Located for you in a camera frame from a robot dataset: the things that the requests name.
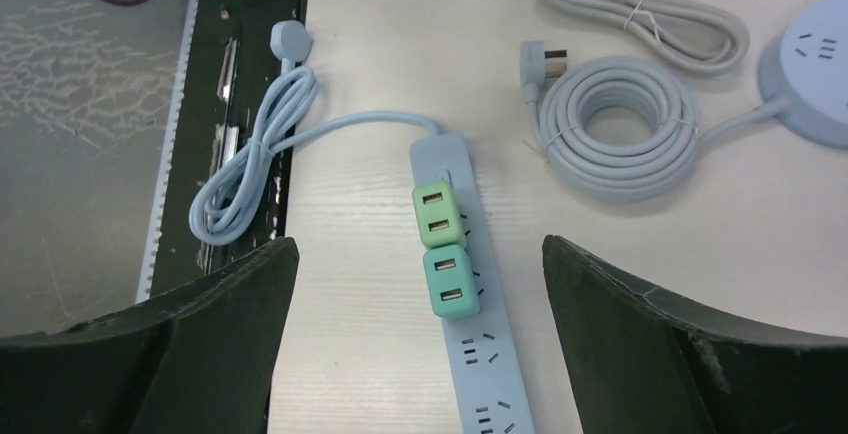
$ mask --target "gray floor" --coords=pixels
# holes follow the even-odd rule
[[[2,1],[0,336],[133,303],[186,1]]]

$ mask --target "power socket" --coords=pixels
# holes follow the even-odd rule
[[[848,0],[804,9],[760,59],[760,94],[781,98],[778,118],[796,134],[848,149]]]
[[[480,314],[442,320],[463,432],[534,433],[491,236],[465,139],[458,132],[427,137],[412,144],[409,159],[416,186],[443,180],[453,187],[480,298]]]

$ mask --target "cable tie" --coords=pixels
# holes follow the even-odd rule
[[[701,128],[694,121],[684,121],[683,119],[681,119],[679,117],[668,119],[668,121],[673,121],[673,122],[676,122],[678,124],[683,124],[684,126],[689,126],[692,129],[692,131],[695,133],[696,138],[701,137]]]
[[[259,146],[263,151],[265,151],[266,154],[268,154],[268,157],[274,157],[276,155],[274,154],[274,151],[272,151],[271,148],[268,147],[268,144],[265,144],[264,142],[257,141],[252,137],[248,140],[248,142]]]
[[[559,139],[560,137],[562,137],[562,135],[563,135],[563,134],[565,134],[565,133],[566,133],[566,132],[568,132],[568,131],[573,131],[573,130],[575,130],[575,129],[580,129],[581,127],[583,127],[583,126],[580,126],[580,125],[575,124],[575,125],[573,125],[573,126],[568,126],[568,127],[566,127],[565,129],[562,129],[561,131],[557,132],[556,136],[553,136],[553,137],[551,138],[551,140],[550,140],[550,141],[548,141],[548,143],[547,143],[547,144],[545,144],[545,152],[548,152],[548,149],[550,149],[550,147],[551,147],[551,145],[554,143],[554,141],[556,141],[557,139]]]
[[[645,16],[645,17],[648,18],[649,21],[651,21],[651,26],[653,27],[653,31],[654,31],[654,39],[657,40],[657,46],[661,47],[662,46],[662,39],[660,39],[660,28],[659,28],[659,25],[657,25],[657,18],[654,17],[653,12],[640,9],[640,7],[642,7],[642,4],[644,4],[644,3],[645,3],[645,0],[639,0],[639,2],[636,3],[636,6],[633,7],[633,11],[631,11],[630,15],[627,16],[627,20],[624,21],[624,27],[622,29],[624,31],[627,31],[627,26],[630,25],[630,22],[633,20],[633,18],[637,14]]]

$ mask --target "light blue power strip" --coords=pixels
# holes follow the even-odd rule
[[[480,314],[442,320],[465,434],[535,432],[509,327],[495,254],[465,139],[430,136],[409,148],[415,185],[450,182],[463,216]]]

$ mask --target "gray cable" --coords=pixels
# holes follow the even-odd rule
[[[682,181],[703,149],[741,126],[786,109],[769,101],[701,134],[698,100],[676,76],[643,59],[608,57],[587,62],[560,77],[538,106],[540,86],[524,86],[536,140],[566,180],[613,203],[660,195]],[[623,107],[645,118],[651,139],[614,146],[590,137],[584,127],[603,109]]]
[[[742,60],[750,43],[748,29],[741,19],[717,7],[690,0],[544,1],[566,14],[626,29],[661,58],[693,74],[714,76],[727,72]],[[720,45],[704,49],[687,43],[663,26],[669,18],[720,34]]]

